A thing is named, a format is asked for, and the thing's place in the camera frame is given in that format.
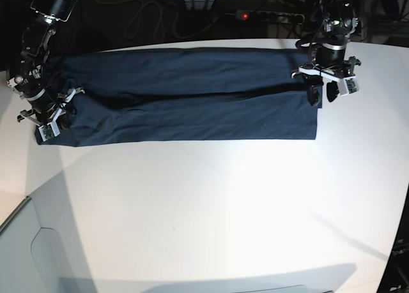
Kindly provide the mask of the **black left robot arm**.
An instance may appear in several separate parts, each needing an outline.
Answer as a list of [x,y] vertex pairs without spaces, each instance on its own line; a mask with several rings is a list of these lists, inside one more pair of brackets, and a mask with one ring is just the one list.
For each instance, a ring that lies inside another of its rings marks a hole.
[[307,86],[307,100],[317,107],[321,103],[320,89],[326,83],[327,100],[359,92],[355,67],[361,61],[355,56],[345,58],[350,36],[359,23],[351,0],[320,0],[313,21],[318,27],[295,46],[307,54],[308,62],[291,72],[302,77]]

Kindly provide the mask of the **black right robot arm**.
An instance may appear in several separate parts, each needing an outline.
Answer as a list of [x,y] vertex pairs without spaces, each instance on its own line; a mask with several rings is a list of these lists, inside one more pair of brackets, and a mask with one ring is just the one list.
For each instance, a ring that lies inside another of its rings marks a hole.
[[6,83],[31,105],[17,121],[28,119],[38,127],[56,121],[65,111],[63,102],[42,84],[42,68],[49,56],[48,43],[56,33],[56,22],[67,22],[79,0],[33,0],[36,18],[22,35],[19,59],[6,71]]

